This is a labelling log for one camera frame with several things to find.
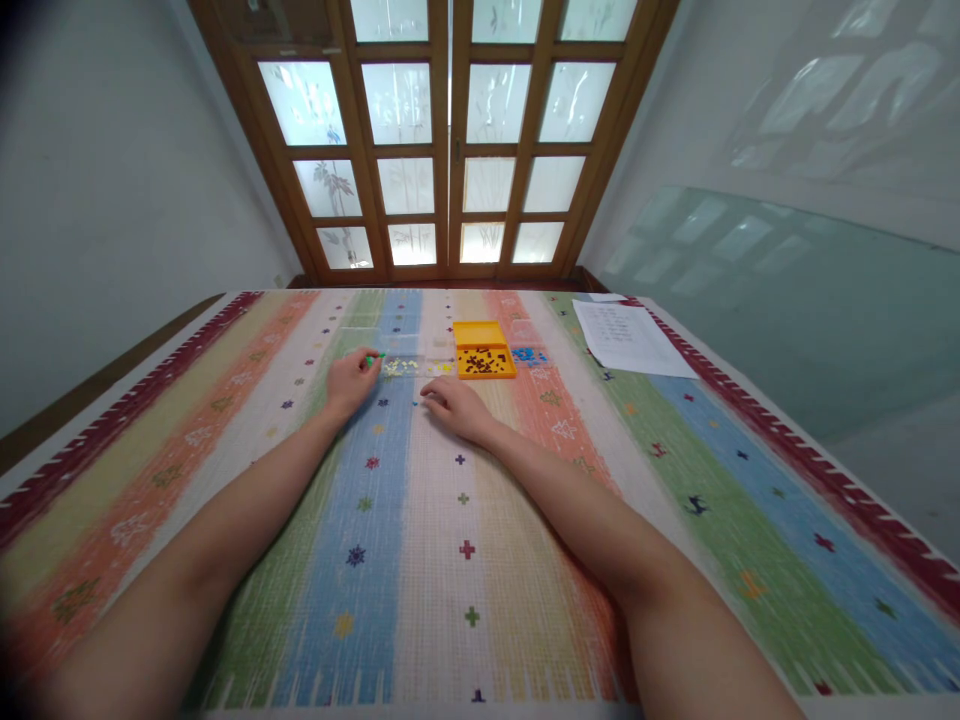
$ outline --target blue stripe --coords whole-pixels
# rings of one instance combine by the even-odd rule
[[[740,482],[791,549],[820,579],[837,606],[854,619],[887,662],[894,669],[908,670],[927,692],[960,692],[938,666],[939,663],[954,677],[960,677],[956,633],[901,590],[861,549],[849,528],[835,522],[792,474],[774,463],[719,410],[699,382],[654,375],[648,379]],[[719,427],[712,427],[710,421]],[[737,451],[747,457],[739,456]],[[775,488],[785,496],[774,494]],[[709,505],[706,495],[704,501]],[[817,535],[825,545],[832,543],[833,552],[817,543]],[[881,612],[880,608],[887,606],[895,618]]]
[[[390,355],[415,355],[420,308],[420,291],[386,291],[378,349],[392,340]],[[341,440],[340,467],[313,547],[310,588],[290,626],[274,707],[290,703],[295,680],[295,701],[301,706],[310,704],[314,688],[317,705],[333,697],[338,705],[352,704],[355,692],[360,703],[375,702],[381,674],[383,702],[392,698],[407,443],[415,383],[412,377],[381,377],[370,401]],[[374,433],[377,425],[384,427],[379,435]],[[376,459],[377,467],[367,467],[371,458]],[[372,501],[366,512],[358,508],[363,498]],[[351,565],[351,550],[358,547],[363,550],[363,561]],[[340,637],[338,623],[345,622],[352,627]]]

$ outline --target hand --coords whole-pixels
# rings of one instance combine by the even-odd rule
[[[483,445],[499,425],[480,396],[462,380],[443,375],[427,383],[420,394],[426,398],[423,404],[445,428],[478,445]]]
[[[344,421],[363,405],[370,390],[377,382],[383,359],[373,348],[357,348],[349,355],[334,361],[327,373],[327,405]],[[373,365],[367,358],[376,358]]]

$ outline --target door frame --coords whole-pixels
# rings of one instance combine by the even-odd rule
[[[459,278],[544,278],[566,277],[574,269],[590,224],[609,182],[616,160],[656,59],[670,29],[679,0],[640,0],[627,37],[622,43],[567,42],[556,40],[562,23],[562,0],[544,0],[536,42],[528,45],[474,44],[473,0],[456,0],[453,17],[454,93],[448,136],[448,6],[446,0],[428,3],[426,42],[358,43],[349,0],[323,0],[332,44],[242,44],[225,30],[218,0],[188,0],[201,35],[210,51],[220,78],[250,142],[254,157],[290,234],[304,272],[315,285],[372,285],[394,281]],[[325,60],[330,63],[346,134],[344,146],[288,147],[273,112],[266,87],[257,67],[258,60]],[[549,90],[554,62],[616,61],[617,67],[589,143],[540,143],[540,120]],[[432,136],[429,144],[374,145],[370,115],[366,110],[361,63],[430,63]],[[524,123],[520,140],[512,145],[458,146],[464,138],[470,63],[530,63]],[[547,155],[585,155],[574,199],[564,213],[523,213],[522,203],[533,158]],[[460,263],[460,228],[464,216],[477,221],[484,213],[464,213],[463,180],[468,157],[516,157],[513,185],[505,215],[500,260],[489,264]],[[377,160],[380,158],[431,157],[434,176],[434,213],[388,216],[384,210]],[[349,159],[353,164],[362,217],[311,217],[292,160]],[[449,223],[447,193],[449,191]],[[544,264],[514,265],[510,260],[517,229],[525,221],[564,220],[564,228],[553,261]],[[390,223],[433,222],[437,245],[435,265],[396,266],[387,233]],[[317,228],[363,226],[367,232],[372,269],[333,270],[317,240]]]

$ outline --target striped tablecloth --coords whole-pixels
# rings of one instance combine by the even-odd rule
[[[323,405],[329,364],[367,344],[384,375],[239,588],[187,705],[633,714],[603,592],[501,467],[419,403],[455,372],[453,321],[492,319],[537,359],[474,383],[494,414],[690,556],[811,716],[960,715],[957,570],[652,303],[701,379],[600,367],[575,297],[224,298],[0,480],[16,666],[54,668],[204,502]]]

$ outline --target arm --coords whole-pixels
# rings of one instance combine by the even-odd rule
[[[648,718],[803,717],[710,583],[653,525],[573,465],[497,422],[466,383],[442,377],[421,394],[443,425],[506,466],[613,595],[626,616]]]
[[[320,460],[377,380],[362,348],[327,375],[327,403],[237,476],[73,649],[43,688],[52,718],[175,715],[223,608],[283,528]]]

